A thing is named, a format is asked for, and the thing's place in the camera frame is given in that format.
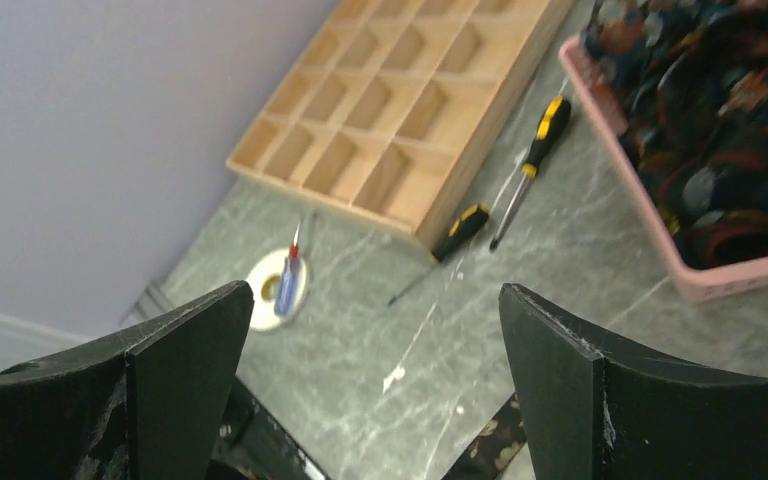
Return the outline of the pile of patterned ties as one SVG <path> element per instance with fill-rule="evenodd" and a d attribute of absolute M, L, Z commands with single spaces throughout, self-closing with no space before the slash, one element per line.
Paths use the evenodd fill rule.
<path fill-rule="evenodd" d="M 598 1 L 581 44 L 691 268 L 768 256 L 768 1 Z"/>

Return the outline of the blue red small screwdriver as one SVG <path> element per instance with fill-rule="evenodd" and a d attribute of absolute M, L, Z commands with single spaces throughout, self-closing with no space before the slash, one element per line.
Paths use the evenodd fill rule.
<path fill-rule="evenodd" d="M 286 317 L 290 314 L 290 311 L 293 308 L 300 271 L 298 254 L 302 223 L 302 220 L 298 222 L 292 242 L 284 259 L 284 267 L 282 270 L 279 289 L 273 308 L 276 316 Z"/>

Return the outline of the black yellow screwdriver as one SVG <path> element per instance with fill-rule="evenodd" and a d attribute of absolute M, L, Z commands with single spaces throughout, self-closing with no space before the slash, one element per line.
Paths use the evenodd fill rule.
<path fill-rule="evenodd" d="M 532 142 L 523 160 L 519 162 L 521 178 L 489 242 L 488 249 L 490 252 L 494 252 L 503 240 L 528 189 L 537 177 L 541 164 L 549 156 L 569 125 L 571 112 L 571 102 L 563 95 L 555 96 L 543 111 Z"/>
<path fill-rule="evenodd" d="M 408 282 L 400 291 L 388 300 L 386 306 L 390 307 L 394 305 L 412 288 L 427 278 L 435 269 L 446 264 L 464 246 L 472 241 L 472 239 L 487 224 L 489 218 L 489 210 L 481 204 L 475 204 L 465 209 L 455 219 L 443 236 L 434 244 L 431 250 L 434 265 Z"/>

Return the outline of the upper black yellow screwdriver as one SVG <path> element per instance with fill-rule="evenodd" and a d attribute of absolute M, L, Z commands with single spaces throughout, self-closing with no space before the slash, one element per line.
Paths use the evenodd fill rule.
<path fill-rule="evenodd" d="M 571 112 L 571 102 L 563 95 L 555 96 L 543 111 L 532 142 L 523 160 L 519 162 L 521 178 L 489 242 L 488 249 L 490 252 L 494 252 L 503 240 L 528 189 L 537 177 L 541 164 L 549 156 L 569 125 Z"/>

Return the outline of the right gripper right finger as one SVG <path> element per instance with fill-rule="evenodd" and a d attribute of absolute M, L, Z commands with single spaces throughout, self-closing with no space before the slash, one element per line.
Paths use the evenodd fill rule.
<path fill-rule="evenodd" d="M 684 360 L 502 286 L 539 479 L 768 479 L 768 378 Z"/>

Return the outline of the wooden compartment tray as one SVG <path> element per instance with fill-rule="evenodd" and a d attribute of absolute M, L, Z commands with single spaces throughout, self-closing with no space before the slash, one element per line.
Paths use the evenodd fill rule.
<path fill-rule="evenodd" d="M 430 248 L 571 7 L 343 1 L 227 166 Z"/>

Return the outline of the black gold patterned tie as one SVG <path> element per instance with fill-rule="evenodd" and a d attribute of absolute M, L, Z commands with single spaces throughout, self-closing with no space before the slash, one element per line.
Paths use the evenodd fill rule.
<path fill-rule="evenodd" d="M 526 442 L 519 397 L 514 393 L 468 444 L 442 479 L 499 479 Z"/>

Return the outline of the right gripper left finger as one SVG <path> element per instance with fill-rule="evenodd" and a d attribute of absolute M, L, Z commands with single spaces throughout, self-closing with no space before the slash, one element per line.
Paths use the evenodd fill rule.
<path fill-rule="evenodd" d="M 0 479 L 203 479 L 249 329 L 232 281 L 0 372 Z"/>

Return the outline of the lower black yellow screwdriver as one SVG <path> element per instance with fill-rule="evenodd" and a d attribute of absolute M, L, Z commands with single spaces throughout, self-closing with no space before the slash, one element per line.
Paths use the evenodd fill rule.
<path fill-rule="evenodd" d="M 489 210 L 481 204 L 475 204 L 465 209 L 455 219 L 443 236 L 434 244 L 431 250 L 434 265 L 408 282 L 400 291 L 388 300 L 386 306 L 390 307 L 394 305 L 412 288 L 427 278 L 435 269 L 446 264 L 464 246 L 472 241 L 472 239 L 487 224 L 489 218 Z"/>

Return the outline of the white tape roll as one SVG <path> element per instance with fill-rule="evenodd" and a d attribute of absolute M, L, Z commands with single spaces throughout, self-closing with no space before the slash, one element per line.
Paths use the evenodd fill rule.
<path fill-rule="evenodd" d="M 286 315 L 277 315 L 274 306 L 284 269 L 286 249 L 276 249 L 262 257 L 250 270 L 246 282 L 253 290 L 254 307 L 250 329 L 265 332 L 289 323 L 298 313 L 307 295 L 310 272 L 306 260 L 299 256 L 299 270 L 296 291 Z"/>

